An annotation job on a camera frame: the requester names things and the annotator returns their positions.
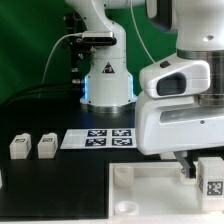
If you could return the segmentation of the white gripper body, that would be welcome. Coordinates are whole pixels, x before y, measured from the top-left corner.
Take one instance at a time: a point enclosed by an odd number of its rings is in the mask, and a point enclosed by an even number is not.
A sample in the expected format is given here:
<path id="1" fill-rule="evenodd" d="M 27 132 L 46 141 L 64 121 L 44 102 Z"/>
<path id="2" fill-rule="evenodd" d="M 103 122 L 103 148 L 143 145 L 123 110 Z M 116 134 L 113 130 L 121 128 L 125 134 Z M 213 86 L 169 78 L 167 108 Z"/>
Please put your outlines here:
<path id="1" fill-rule="evenodd" d="M 199 106 L 195 97 L 136 102 L 137 148 L 144 155 L 224 146 L 224 107 Z"/>

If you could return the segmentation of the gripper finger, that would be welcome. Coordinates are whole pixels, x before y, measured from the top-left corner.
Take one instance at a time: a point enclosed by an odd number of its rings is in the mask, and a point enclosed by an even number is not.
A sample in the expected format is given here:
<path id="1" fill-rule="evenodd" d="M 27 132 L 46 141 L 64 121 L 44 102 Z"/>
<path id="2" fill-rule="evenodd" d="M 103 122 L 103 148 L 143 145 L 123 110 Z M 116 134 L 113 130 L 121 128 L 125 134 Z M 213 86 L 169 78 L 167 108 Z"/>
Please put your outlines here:
<path id="1" fill-rule="evenodd" d="M 181 164 L 184 176 L 188 179 L 196 178 L 196 166 L 187 151 L 177 151 L 174 153 L 176 160 Z"/>

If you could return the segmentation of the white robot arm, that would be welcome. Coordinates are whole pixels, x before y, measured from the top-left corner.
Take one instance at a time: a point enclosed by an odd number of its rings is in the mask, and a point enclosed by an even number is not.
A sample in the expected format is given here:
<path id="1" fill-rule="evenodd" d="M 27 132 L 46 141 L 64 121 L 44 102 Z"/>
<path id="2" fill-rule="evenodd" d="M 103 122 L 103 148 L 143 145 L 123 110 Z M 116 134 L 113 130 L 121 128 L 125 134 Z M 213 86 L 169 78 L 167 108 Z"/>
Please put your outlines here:
<path id="1" fill-rule="evenodd" d="M 134 104 L 145 155 L 224 146 L 224 0 L 65 0 L 86 25 L 93 58 L 81 99 L 115 112 Z M 126 34 L 108 9 L 144 5 L 149 21 L 177 34 L 176 51 L 141 70 L 140 95 L 126 68 Z"/>

